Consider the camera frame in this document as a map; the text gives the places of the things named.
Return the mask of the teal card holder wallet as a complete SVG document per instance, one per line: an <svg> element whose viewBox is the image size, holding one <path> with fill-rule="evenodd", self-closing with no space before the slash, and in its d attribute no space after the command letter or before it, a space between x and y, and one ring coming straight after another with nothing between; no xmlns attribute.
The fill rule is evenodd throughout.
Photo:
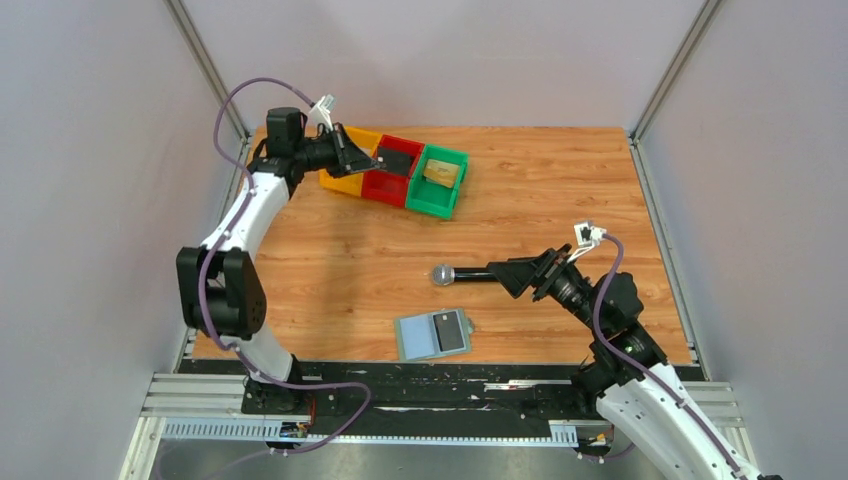
<svg viewBox="0 0 848 480"><path fill-rule="evenodd" d="M460 312L466 347L461 350L441 352L437 343L433 316L436 313L458 310ZM423 362L461 355L472 350L471 335L474 325L462 308L442 309L429 313L400 317L394 320L398 359L400 362Z"/></svg>

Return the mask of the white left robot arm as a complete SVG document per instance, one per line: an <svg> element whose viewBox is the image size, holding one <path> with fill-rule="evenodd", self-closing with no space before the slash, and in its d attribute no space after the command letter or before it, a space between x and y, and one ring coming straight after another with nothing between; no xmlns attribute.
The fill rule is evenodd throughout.
<svg viewBox="0 0 848 480"><path fill-rule="evenodd" d="M306 114L294 107L268 111L266 136L242 167L235 203L199 246L184 247L176 257L186 325L237 355L248 371L248 394L269 395L285 411L300 406L305 389L297 358L266 323L267 297L254 265L258 249L306 173L343 178L386 166L357 146L342 124L322 120L309 137L306 123Z"/></svg>

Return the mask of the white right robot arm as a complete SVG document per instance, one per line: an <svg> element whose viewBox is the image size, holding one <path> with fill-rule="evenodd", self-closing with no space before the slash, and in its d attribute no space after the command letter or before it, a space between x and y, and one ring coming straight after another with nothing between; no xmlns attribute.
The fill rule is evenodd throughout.
<svg viewBox="0 0 848 480"><path fill-rule="evenodd" d="M613 265L596 284L564 245L486 269L514 298L550 298L592 333L592 360L570 378L582 402L621 431L668 479L762 479L689 394L639 321L632 274Z"/></svg>

